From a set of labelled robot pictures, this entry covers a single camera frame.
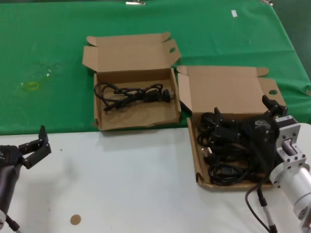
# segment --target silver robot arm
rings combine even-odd
[[[283,160],[270,174],[275,187],[283,190],[301,220],[303,233],[311,233],[311,175],[306,164],[307,156],[297,145],[300,124],[292,116],[275,120],[284,127],[279,128],[276,151]]]

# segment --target small brown disc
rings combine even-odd
[[[72,225],[78,225],[81,222],[81,216],[80,215],[72,216],[70,222]]]

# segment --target green tablecloth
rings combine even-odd
[[[233,17],[231,10],[236,10]],[[95,131],[86,36],[170,31],[183,65],[268,67],[293,114],[311,123],[310,81],[273,8],[259,0],[0,4],[0,134]],[[185,127],[186,117],[179,125]]]

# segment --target white table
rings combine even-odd
[[[311,157],[303,124],[299,145]],[[37,135],[1,136],[19,145]],[[22,168],[9,215],[25,233],[264,233],[244,191],[210,192],[195,182],[188,129],[50,134],[52,154]],[[299,221],[279,189],[264,192],[280,233]],[[251,204],[266,222],[256,194]],[[82,221],[73,226],[70,218]],[[1,233],[11,233],[7,225]]]

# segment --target cardboard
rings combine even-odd
[[[142,34],[94,37],[88,36],[91,46],[84,46],[82,63],[96,71],[94,85],[107,82],[119,88],[147,88],[163,84],[163,90],[175,93],[174,99],[132,103],[128,107],[104,112],[105,104],[94,96],[94,117],[99,130],[150,127],[178,123],[181,115],[179,92],[171,66],[180,58],[171,34]],[[113,90],[105,91],[107,98],[116,99]]]
[[[178,66],[177,71],[180,100],[192,111],[192,120],[188,118],[187,123],[196,181],[200,186],[224,188],[210,183],[209,166],[201,153],[203,147],[197,144],[197,124],[202,113],[214,112],[218,107],[224,118],[245,119],[267,111],[261,101],[263,95],[282,105],[284,99],[274,80],[261,77],[269,73],[265,67]],[[226,188],[252,186],[254,183],[244,181]]]

